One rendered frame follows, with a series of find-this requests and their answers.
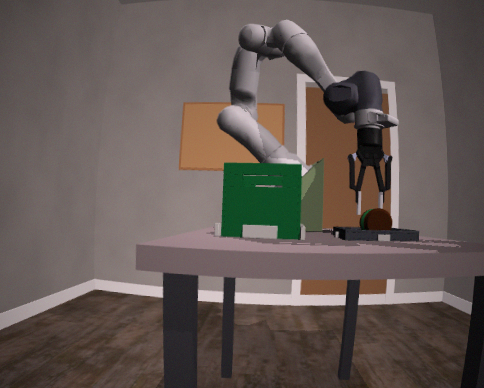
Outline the brown bottle with green label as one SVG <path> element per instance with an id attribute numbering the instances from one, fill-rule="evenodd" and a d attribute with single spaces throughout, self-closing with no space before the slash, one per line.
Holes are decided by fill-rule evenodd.
<path id="1" fill-rule="evenodd" d="M 392 217 L 384 209 L 370 209 L 361 215 L 359 225 L 361 230 L 391 230 Z"/>

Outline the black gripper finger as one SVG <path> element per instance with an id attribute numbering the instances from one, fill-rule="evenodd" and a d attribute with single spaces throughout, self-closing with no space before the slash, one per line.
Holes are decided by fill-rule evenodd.
<path id="1" fill-rule="evenodd" d="M 380 164 L 379 164 L 379 159 L 378 159 L 378 154 L 374 153 L 373 154 L 374 161 L 375 161 L 375 174 L 376 174 L 376 179 L 378 183 L 378 188 L 379 188 L 379 193 L 378 193 L 378 208 L 383 209 L 383 203 L 384 203 L 384 193 L 387 190 L 391 189 L 391 162 L 393 157 L 388 156 L 384 154 L 384 162 L 385 162 L 385 187 L 382 179 L 382 174 L 380 170 Z"/>
<path id="2" fill-rule="evenodd" d="M 355 162 L 354 162 L 356 160 L 356 157 L 357 157 L 356 153 L 349 154 L 347 157 L 349 161 L 349 188 L 356 192 L 356 198 L 355 198 L 355 201 L 357 203 L 356 215 L 361 215 L 361 191 L 360 190 L 361 190 L 365 169 L 369 158 L 369 153 L 365 153 L 363 164 L 361 163 L 357 186 L 355 186 Z"/>

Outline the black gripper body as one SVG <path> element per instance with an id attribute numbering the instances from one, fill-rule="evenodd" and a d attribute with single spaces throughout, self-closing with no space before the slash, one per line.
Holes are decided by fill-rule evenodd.
<path id="1" fill-rule="evenodd" d="M 380 146 L 380 147 L 379 147 Z M 357 130 L 357 158 L 363 164 L 365 153 L 369 153 L 367 166 L 374 166 L 373 154 L 378 154 L 379 162 L 384 157 L 382 147 L 382 130 L 379 128 L 360 128 Z"/>

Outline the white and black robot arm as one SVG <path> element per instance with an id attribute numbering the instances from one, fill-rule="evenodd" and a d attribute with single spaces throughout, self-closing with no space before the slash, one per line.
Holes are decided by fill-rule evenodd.
<path id="1" fill-rule="evenodd" d="M 302 164 L 302 176 L 312 167 L 296 154 L 289 153 L 257 122 L 257 90 L 265 58 L 285 56 L 314 80 L 324 92 L 324 104 L 344 124 L 355 122 L 357 130 L 367 127 L 382 130 L 399 125 L 397 118 L 383 113 L 381 83 L 376 74 L 357 71 L 338 82 L 316 44 L 297 24 L 282 20 L 272 28 L 266 27 L 248 24 L 241 29 L 229 84 L 231 106 L 224 108 L 217 117 L 219 128 L 247 148 L 260 163 Z"/>

